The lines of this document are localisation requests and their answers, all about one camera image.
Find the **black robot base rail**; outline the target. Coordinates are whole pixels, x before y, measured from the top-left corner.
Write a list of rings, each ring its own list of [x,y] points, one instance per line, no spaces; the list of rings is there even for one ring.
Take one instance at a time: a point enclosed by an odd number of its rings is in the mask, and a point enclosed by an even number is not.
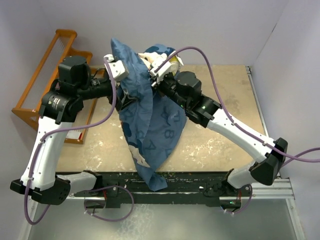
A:
[[[74,199],[83,198],[89,208],[119,208],[122,204],[205,205],[239,209],[241,201],[251,195],[248,185],[232,190],[224,183],[226,172],[160,172],[167,187],[149,189],[136,172],[101,172],[107,190],[72,193]]]

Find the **blue cartoon print pillowcase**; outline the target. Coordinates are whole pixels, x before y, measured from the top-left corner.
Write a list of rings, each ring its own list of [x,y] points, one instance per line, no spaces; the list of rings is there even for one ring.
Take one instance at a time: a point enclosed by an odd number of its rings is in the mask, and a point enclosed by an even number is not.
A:
[[[110,45],[113,56],[128,70],[117,96],[123,98],[127,92],[134,101],[118,114],[136,171],[151,191],[165,189],[167,182],[156,170],[179,142],[187,122],[185,111],[152,89],[149,70],[131,47],[116,38],[111,39]]]

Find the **white quilted pillow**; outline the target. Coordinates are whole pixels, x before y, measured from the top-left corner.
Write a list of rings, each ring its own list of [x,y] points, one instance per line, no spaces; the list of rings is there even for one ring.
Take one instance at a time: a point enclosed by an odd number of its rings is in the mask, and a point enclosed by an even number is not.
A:
[[[167,63],[164,64],[157,72],[156,69],[168,58],[166,53],[144,52],[138,54],[139,58],[147,66],[150,74],[153,77],[164,76],[168,73],[175,74],[181,66],[183,66],[182,59],[179,56],[173,56]]]

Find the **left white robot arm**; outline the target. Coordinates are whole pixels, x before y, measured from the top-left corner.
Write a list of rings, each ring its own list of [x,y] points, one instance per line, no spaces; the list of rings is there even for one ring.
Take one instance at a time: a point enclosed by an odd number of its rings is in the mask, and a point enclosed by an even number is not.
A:
[[[58,65],[58,78],[42,97],[36,141],[23,175],[10,184],[10,189],[27,199],[45,205],[60,205],[68,195],[87,191],[98,196],[103,191],[103,177],[91,170],[58,175],[57,164],[68,132],[84,101],[108,97],[112,106],[120,101],[116,83],[129,75],[121,60],[104,57],[105,74],[94,78],[83,56],[68,56]]]

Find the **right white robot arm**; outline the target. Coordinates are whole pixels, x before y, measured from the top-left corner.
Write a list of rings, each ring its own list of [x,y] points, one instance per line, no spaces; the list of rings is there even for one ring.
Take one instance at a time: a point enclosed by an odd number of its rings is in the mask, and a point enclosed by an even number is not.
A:
[[[221,134],[252,157],[251,163],[227,172],[221,183],[226,195],[233,196],[252,183],[265,186],[274,183],[285,161],[278,151],[287,151],[286,140],[274,140],[234,116],[227,116],[220,103],[202,93],[202,82],[193,72],[183,71],[176,76],[169,72],[163,77],[152,72],[151,86],[184,109],[189,120]]]

